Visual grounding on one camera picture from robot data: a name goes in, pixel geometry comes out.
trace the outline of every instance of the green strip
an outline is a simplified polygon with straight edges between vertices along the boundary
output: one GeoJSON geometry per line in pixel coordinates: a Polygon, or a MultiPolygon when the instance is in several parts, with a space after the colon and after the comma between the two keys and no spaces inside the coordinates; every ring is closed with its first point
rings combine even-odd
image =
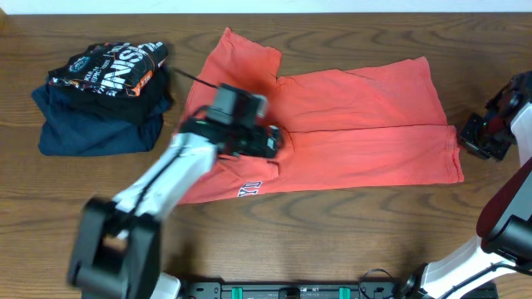
{"type": "Polygon", "coordinates": [[[231,299],[242,299],[244,297],[244,291],[242,287],[233,287],[231,289],[231,299]]]}
{"type": "Polygon", "coordinates": [[[351,299],[351,289],[348,287],[340,287],[340,299],[351,299]]]}

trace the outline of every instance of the wooden surface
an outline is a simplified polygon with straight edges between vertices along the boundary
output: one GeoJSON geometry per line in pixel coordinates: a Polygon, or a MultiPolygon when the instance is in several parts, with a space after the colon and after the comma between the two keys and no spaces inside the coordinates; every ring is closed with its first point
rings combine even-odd
{"type": "MultiPolygon", "coordinates": [[[[461,123],[511,77],[532,69],[529,14],[9,17],[0,36],[0,297],[78,298],[65,274],[80,208],[112,196],[165,149],[191,82],[150,153],[45,157],[44,118],[30,93],[47,71],[94,42],[164,41],[169,63],[198,74],[225,27],[283,52],[279,75],[381,66],[426,56],[449,123],[461,123]]],[[[475,233],[484,204],[518,169],[460,154],[463,184],[272,194],[180,206],[165,224],[167,272],[225,280],[357,280],[381,267],[404,277],[475,233]]],[[[503,298],[532,281],[499,280],[503,298]]]]}

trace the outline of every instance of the stack of folded clothes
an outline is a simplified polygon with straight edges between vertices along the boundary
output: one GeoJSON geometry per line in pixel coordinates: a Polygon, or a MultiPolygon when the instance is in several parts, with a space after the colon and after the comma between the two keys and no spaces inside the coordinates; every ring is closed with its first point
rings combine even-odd
{"type": "Polygon", "coordinates": [[[89,46],[32,93],[47,121],[46,155],[99,156],[149,151],[172,100],[162,42],[89,46]]]}

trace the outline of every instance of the red shirt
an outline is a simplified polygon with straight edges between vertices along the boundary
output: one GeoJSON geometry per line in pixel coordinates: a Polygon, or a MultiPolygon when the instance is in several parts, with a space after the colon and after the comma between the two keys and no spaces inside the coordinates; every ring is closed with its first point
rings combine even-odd
{"type": "MultiPolygon", "coordinates": [[[[181,203],[464,180],[456,130],[447,125],[425,57],[277,78],[281,56],[225,30],[199,78],[267,96],[265,123],[283,131],[285,145],[274,159],[218,161],[181,203]]],[[[185,116],[212,104],[215,93],[195,82],[185,116]]]]}

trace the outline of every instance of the navy blue cloth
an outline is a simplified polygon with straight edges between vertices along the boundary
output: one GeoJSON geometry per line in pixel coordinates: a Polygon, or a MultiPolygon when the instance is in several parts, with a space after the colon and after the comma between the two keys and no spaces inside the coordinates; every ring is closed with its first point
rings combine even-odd
{"type": "Polygon", "coordinates": [[[163,95],[142,125],[74,110],[61,89],[44,85],[32,93],[47,121],[42,126],[39,150],[45,155],[100,156],[149,151],[163,125],[162,113],[171,107],[163,95]]]}

